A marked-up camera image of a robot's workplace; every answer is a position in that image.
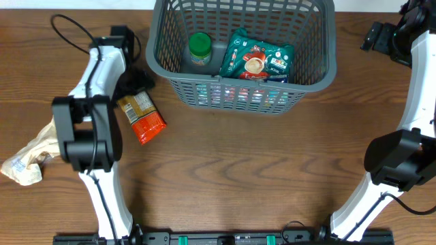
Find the red spaghetti packet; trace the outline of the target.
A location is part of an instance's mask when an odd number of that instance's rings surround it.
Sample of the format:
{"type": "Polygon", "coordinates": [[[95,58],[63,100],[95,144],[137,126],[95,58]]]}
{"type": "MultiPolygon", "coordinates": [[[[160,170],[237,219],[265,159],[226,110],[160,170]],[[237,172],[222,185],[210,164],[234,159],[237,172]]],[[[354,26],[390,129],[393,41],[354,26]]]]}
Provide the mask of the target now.
{"type": "Polygon", "coordinates": [[[164,119],[145,91],[141,91],[136,95],[126,95],[119,99],[117,104],[124,111],[138,141],[142,145],[152,140],[166,128],[164,119]]]}

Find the green lid jar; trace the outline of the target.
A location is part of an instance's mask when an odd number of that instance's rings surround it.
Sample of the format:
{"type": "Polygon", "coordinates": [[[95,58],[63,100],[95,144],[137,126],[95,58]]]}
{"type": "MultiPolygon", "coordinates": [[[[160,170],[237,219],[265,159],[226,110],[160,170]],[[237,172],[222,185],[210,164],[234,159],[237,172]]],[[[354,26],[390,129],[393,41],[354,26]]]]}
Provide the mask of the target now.
{"type": "Polygon", "coordinates": [[[194,33],[189,38],[189,52],[195,65],[208,65],[212,57],[211,38],[206,33],[194,33]]]}

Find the green coffee mix bag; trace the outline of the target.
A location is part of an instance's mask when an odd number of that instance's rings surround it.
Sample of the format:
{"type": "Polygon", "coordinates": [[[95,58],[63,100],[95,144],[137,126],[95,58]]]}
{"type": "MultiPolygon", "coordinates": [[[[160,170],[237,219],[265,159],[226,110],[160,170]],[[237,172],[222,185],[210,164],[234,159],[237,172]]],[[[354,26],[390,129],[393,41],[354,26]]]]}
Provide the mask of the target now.
{"type": "Polygon", "coordinates": [[[294,47],[251,39],[244,28],[231,36],[219,75],[223,78],[287,83],[294,61],[294,47]]]}

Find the beige paper bag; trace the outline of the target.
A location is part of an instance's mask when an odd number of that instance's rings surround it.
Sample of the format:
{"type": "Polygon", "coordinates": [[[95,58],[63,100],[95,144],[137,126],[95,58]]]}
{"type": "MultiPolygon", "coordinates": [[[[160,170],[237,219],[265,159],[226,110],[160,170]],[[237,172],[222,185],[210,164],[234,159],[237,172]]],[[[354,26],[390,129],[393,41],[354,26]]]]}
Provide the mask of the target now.
{"type": "Polygon", "coordinates": [[[1,173],[22,186],[42,181],[42,165],[60,155],[55,120],[52,120],[24,148],[8,158],[1,173]]]}

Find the Kleenex tissue multipack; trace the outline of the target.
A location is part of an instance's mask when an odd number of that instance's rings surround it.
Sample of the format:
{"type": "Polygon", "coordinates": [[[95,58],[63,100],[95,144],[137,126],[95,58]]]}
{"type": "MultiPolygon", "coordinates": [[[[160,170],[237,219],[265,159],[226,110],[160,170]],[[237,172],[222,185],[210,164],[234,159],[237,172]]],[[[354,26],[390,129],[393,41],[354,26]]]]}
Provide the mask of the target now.
{"type": "Polygon", "coordinates": [[[290,98],[290,93],[283,92],[280,95],[279,91],[269,91],[265,92],[262,89],[255,89],[252,94],[250,90],[245,87],[236,88],[235,86],[225,86],[221,88],[219,85],[196,85],[196,90],[199,95],[199,104],[206,105],[211,103],[211,105],[218,106],[220,103],[230,105],[231,103],[237,102],[239,107],[242,107],[247,102],[260,104],[262,100],[266,102],[266,106],[271,106],[276,98],[279,98],[278,103],[284,104],[290,98]]]}

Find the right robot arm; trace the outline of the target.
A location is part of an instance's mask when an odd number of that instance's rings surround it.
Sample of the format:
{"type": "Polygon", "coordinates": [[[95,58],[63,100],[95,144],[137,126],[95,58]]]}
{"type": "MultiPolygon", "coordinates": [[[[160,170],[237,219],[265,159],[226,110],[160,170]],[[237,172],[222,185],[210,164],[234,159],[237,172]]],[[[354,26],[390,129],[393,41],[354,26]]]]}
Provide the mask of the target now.
{"type": "Polygon", "coordinates": [[[407,1],[398,24],[374,22],[362,50],[376,50],[411,68],[407,102],[397,130],[375,138],[364,156],[365,175],[345,204],[321,227],[319,240],[389,244],[387,232],[368,226],[391,202],[417,216],[399,197],[435,177],[435,0],[407,1]]]}

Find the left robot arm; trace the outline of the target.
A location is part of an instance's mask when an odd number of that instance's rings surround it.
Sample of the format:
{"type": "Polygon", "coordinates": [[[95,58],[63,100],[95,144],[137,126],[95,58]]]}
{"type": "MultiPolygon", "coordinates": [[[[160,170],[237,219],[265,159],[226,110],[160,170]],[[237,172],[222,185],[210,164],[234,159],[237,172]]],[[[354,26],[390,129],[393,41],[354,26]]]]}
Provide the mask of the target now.
{"type": "Polygon", "coordinates": [[[141,244],[143,234],[129,212],[119,178],[123,141],[114,109],[118,100],[154,86],[133,66],[140,40],[126,26],[93,37],[89,63],[78,85],[52,101],[61,158],[86,186],[98,220],[94,238],[61,238],[74,244],[141,244]]]}

